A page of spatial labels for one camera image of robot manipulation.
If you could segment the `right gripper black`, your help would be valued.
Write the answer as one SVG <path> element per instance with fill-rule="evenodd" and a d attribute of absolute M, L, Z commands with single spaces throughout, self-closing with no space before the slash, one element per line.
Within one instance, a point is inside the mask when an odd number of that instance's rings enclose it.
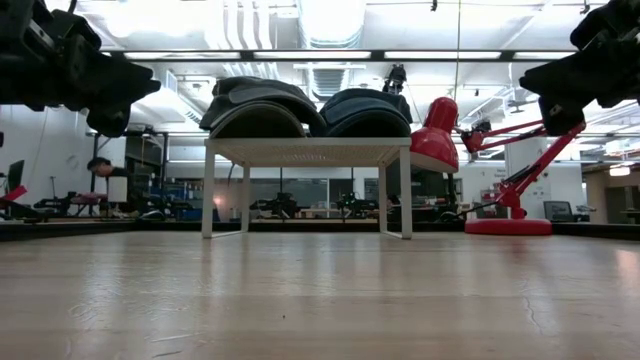
<path fill-rule="evenodd" d="M 640 0 L 609 0 L 589 12 L 571 32 L 578 52 L 526 70 L 521 87 L 559 103 L 611 108 L 640 104 Z M 548 136 L 563 136 L 585 123 L 581 110 L 539 102 Z"/>

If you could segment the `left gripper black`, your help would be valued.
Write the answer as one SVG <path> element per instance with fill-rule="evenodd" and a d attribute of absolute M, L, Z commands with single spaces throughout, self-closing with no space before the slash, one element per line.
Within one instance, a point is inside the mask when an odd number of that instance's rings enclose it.
<path fill-rule="evenodd" d="M 101 39 L 88 21 L 46 0 L 0 0 L 0 104 L 120 108 L 157 92 L 153 71 L 99 52 Z M 120 137 L 131 107 L 90 110 L 87 125 L 100 135 Z"/>

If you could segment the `person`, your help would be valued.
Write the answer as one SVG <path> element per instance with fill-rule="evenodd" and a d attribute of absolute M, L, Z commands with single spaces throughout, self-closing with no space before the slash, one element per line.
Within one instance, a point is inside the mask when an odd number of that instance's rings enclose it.
<path fill-rule="evenodd" d="M 106 190 L 109 191 L 112 186 L 111 180 L 115 180 L 118 191 L 126 192 L 126 200 L 116 203 L 117 209 L 122 214 L 131 214 L 136 211 L 133 181 L 130 173 L 123 167 L 118 167 L 104 157 L 95 157 L 87 163 L 87 169 L 96 177 L 103 178 L 106 183 Z"/>

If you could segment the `black overhead light beam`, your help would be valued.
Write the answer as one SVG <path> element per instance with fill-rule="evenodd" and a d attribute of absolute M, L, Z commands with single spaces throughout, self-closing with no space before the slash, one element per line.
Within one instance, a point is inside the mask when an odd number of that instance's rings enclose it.
<path fill-rule="evenodd" d="M 106 50 L 140 63 L 161 62 L 548 62 L 573 54 L 563 50 Z"/>

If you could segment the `black laptop screen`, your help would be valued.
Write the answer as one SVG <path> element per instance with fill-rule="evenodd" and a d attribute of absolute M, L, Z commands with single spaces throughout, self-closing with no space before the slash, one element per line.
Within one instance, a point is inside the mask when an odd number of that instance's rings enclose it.
<path fill-rule="evenodd" d="M 545 201 L 543 207 L 545 218 L 551 222 L 574 221 L 571 204 L 567 201 Z"/>

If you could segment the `black background monitor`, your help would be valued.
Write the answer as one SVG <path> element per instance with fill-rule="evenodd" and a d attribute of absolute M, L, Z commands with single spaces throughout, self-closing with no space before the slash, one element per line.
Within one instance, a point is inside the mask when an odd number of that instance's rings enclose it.
<path fill-rule="evenodd" d="M 7 175 L 7 192 L 5 198 L 10 201 L 15 201 L 27 192 L 27 189 L 22 184 L 22 175 L 24 170 L 25 161 L 19 160 L 12 163 L 9 167 Z"/>

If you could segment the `red desk lamp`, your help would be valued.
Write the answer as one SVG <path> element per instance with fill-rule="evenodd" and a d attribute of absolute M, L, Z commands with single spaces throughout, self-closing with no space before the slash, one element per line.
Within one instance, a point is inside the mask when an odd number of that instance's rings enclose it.
<path fill-rule="evenodd" d="M 507 177 L 498 185 L 494 205 L 505 207 L 506 218 L 466 218 L 465 212 L 447 215 L 447 221 L 462 221 L 464 231 L 476 235 L 546 236 L 552 233 L 552 223 L 546 219 L 529 219 L 521 206 L 520 197 L 543 170 L 555 160 L 562 150 L 586 128 L 586 121 L 563 136 L 548 136 L 542 119 L 493 130 L 489 125 L 478 125 L 470 130 L 456 126 L 457 103 L 447 97 L 432 102 L 423 127 L 411 134 L 411 162 L 421 168 L 453 174 L 459 170 L 459 156 L 452 138 L 458 133 L 466 150 L 473 154 L 498 146 L 506 146 L 537 137 L 553 137 L 555 141 L 543 150 L 538 159 Z"/>

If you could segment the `black ceiling spotlight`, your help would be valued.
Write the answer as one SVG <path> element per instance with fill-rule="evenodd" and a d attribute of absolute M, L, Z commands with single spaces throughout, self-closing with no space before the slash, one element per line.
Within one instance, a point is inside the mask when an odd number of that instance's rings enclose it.
<path fill-rule="evenodd" d="M 406 70 L 403 64 L 393 64 L 388 76 L 384 80 L 382 91 L 394 95 L 400 95 L 407 81 Z"/>

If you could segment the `black aluminium table frame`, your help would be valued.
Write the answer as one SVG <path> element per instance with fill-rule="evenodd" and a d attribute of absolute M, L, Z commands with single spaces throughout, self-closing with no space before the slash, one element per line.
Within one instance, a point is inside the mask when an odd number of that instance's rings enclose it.
<path fill-rule="evenodd" d="M 303 233 L 371 233 L 379 230 L 376 223 L 252 223 L 253 232 L 303 232 Z M 554 223 L 555 235 L 593 237 L 640 242 L 640 225 L 597 225 L 589 223 Z M 0 242 L 35 240 L 44 238 L 97 235 L 139 231 L 198 232 L 199 222 L 161 221 L 105 221 L 105 222 L 50 222 L 10 223 L 0 222 Z"/>

